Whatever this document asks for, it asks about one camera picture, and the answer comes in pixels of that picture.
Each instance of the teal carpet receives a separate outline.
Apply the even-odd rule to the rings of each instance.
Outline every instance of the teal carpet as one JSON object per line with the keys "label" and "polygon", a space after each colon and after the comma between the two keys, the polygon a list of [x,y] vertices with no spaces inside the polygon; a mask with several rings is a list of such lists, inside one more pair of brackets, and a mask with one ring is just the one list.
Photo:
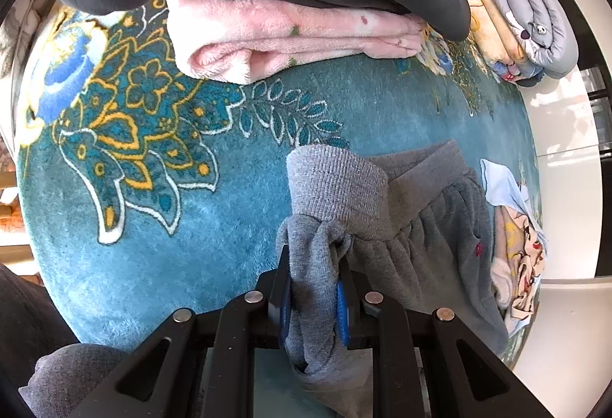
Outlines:
{"label": "teal carpet", "polygon": [[253,86],[180,74],[163,0],[104,18],[55,8],[20,99],[22,209],[42,277],[82,342],[134,348],[175,308],[207,311],[275,267],[298,144],[359,155],[458,141],[539,184],[521,95],[469,42],[364,55]]}

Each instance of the folded pink blanket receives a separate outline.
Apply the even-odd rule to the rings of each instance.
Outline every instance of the folded pink blanket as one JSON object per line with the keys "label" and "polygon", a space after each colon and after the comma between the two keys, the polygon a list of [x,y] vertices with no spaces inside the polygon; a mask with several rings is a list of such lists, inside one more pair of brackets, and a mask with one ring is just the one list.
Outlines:
{"label": "folded pink blanket", "polygon": [[420,52],[425,22],[368,9],[317,9],[280,0],[166,0],[176,65],[193,78],[247,85],[282,69],[361,52]]}

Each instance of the yellow floral motif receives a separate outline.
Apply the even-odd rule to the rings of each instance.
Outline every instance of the yellow floral motif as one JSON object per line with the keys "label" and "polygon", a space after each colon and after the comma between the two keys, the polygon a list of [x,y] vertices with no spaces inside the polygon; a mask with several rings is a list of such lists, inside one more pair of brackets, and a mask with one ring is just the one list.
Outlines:
{"label": "yellow floral motif", "polygon": [[114,222],[114,209],[111,206],[107,207],[105,210],[105,221],[106,227],[111,228]]}
{"label": "yellow floral motif", "polygon": [[155,9],[163,9],[166,7],[166,0],[151,0],[151,4]]}
{"label": "yellow floral motif", "polygon": [[147,169],[146,165],[142,161],[132,161],[132,163],[138,168],[144,180],[137,181],[131,178],[126,178],[126,184],[137,190],[153,189],[153,180],[151,180],[151,174],[149,173],[149,170]]}
{"label": "yellow floral motif", "polygon": [[172,130],[173,125],[174,121],[168,117],[160,118],[159,122],[157,123],[159,129],[163,132],[169,132],[170,130]]}
{"label": "yellow floral motif", "polygon": [[85,147],[85,144],[79,145],[78,149],[76,150],[76,157],[78,157],[80,161],[84,161],[86,156],[87,156],[87,147]]}
{"label": "yellow floral motif", "polygon": [[[110,126],[111,123],[118,122],[123,126],[127,127],[127,131],[132,138],[130,141],[123,142],[120,140],[116,140],[110,135],[103,135],[104,126]],[[111,114],[107,114],[102,121],[97,125],[98,130],[98,140],[104,142],[106,145],[114,147],[118,150],[138,150],[140,148],[140,142],[138,141],[138,127],[136,126],[136,122],[134,119],[124,112],[112,112]]]}
{"label": "yellow floral motif", "polygon": [[96,163],[94,173],[96,176],[104,176],[104,163]]}
{"label": "yellow floral motif", "polygon": [[142,107],[147,114],[156,114],[161,96],[172,83],[172,76],[162,70],[160,60],[151,59],[144,66],[131,69],[127,79],[125,105],[131,109]]}

